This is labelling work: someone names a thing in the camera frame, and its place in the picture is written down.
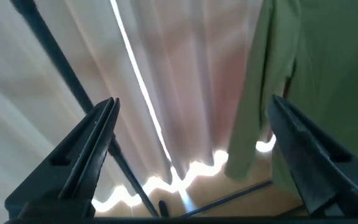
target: curtain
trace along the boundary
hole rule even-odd
[[[117,141],[143,185],[151,177],[183,180],[192,162],[213,166],[214,152],[225,151],[260,3],[37,6],[91,101],[120,98]],[[5,198],[84,115],[21,15],[0,0],[0,223],[7,220]],[[107,156],[95,200],[109,200],[117,186],[135,194]]]

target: shirt sleeve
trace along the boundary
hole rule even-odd
[[[265,117],[272,94],[282,95],[295,58],[300,13],[298,1],[265,0],[259,14],[244,89],[227,149],[225,174],[245,180],[255,157],[255,144],[268,125]]]

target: curtain fold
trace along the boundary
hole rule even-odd
[[[171,166],[184,179],[192,162],[212,166],[226,150],[260,3],[118,0],[134,58],[110,1],[37,7],[91,101],[121,99],[115,133],[139,182],[171,184]],[[84,115],[21,15],[0,1],[0,223],[4,199]],[[108,156],[95,198],[120,185],[134,195]]]

